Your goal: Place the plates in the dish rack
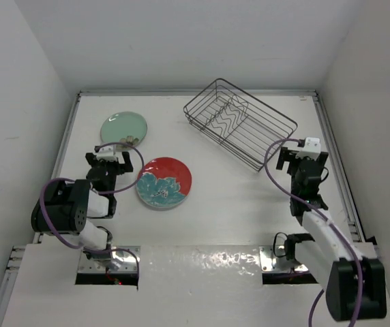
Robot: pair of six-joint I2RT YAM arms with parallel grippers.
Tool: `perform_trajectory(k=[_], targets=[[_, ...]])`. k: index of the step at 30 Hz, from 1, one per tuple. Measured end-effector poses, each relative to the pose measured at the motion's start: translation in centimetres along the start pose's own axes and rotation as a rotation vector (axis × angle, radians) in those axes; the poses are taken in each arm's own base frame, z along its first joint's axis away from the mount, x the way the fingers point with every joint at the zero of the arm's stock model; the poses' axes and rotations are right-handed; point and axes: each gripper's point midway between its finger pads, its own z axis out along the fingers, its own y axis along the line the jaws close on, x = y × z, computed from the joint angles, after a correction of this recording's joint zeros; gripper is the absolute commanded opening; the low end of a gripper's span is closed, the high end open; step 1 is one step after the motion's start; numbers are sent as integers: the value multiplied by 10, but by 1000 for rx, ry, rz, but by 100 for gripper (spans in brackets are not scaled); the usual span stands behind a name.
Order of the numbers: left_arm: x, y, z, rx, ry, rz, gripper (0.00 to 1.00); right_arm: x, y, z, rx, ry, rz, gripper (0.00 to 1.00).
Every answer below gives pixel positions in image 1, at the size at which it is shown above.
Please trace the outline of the green floral plate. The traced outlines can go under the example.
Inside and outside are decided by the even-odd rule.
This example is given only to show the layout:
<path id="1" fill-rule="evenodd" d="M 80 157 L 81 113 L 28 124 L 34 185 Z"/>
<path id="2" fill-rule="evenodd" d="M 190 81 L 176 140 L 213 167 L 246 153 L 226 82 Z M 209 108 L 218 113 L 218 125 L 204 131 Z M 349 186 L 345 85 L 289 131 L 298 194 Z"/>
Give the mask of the green floral plate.
<path id="1" fill-rule="evenodd" d="M 147 135 L 147 122 L 138 113 L 125 111 L 109 116 L 102 124 L 102 143 L 122 142 L 137 146 Z"/>

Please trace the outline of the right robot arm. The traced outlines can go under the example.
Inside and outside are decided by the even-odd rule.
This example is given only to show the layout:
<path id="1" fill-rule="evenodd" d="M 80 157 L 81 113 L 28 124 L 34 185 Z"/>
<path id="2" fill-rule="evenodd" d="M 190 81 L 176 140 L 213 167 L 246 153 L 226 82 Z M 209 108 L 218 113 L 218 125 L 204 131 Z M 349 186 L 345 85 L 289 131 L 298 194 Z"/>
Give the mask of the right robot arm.
<path id="1" fill-rule="evenodd" d="M 335 321 L 354 326 L 358 320 L 383 319 L 387 315 L 383 263 L 358 250 L 330 217 L 319 193 L 328 154 L 318 140 L 300 140 L 298 145 L 298 151 L 283 146 L 276 166 L 282 170 L 289 164 L 290 213 L 305 229 L 286 237 L 286 259 L 306 266 Z"/>

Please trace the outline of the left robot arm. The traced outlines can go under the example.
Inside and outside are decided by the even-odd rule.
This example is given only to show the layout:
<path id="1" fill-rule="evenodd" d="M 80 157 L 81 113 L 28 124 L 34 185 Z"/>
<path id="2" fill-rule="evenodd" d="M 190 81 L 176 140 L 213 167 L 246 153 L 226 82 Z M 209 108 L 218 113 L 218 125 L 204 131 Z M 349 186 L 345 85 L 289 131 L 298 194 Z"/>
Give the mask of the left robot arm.
<path id="1" fill-rule="evenodd" d="M 84 179 L 56 178 L 41 191 L 31 214 L 35 232 L 59 234 L 71 248 L 83 249 L 89 260 L 110 261 L 113 237 L 92 219 L 111 219 L 117 200 L 113 191 L 119 175 L 133 172 L 130 154 L 122 152 L 123 162 L 109 146 L 99 153 L 87 153 L 90 169 Z"/>

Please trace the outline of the red blue floral plate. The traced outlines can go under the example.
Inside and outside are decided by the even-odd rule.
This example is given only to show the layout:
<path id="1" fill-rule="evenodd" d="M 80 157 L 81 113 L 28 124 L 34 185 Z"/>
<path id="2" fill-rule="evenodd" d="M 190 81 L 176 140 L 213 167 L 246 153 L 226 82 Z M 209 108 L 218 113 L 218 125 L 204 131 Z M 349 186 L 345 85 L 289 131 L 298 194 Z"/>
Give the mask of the red blue floral plate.
<path id="1" fill-rule="evenodd" d="M 152 159 L 138 176 L 138 197 L 154 209 L 167 210 L 180 205 L 192 187 L 190 169 L 172 157 Z"/>

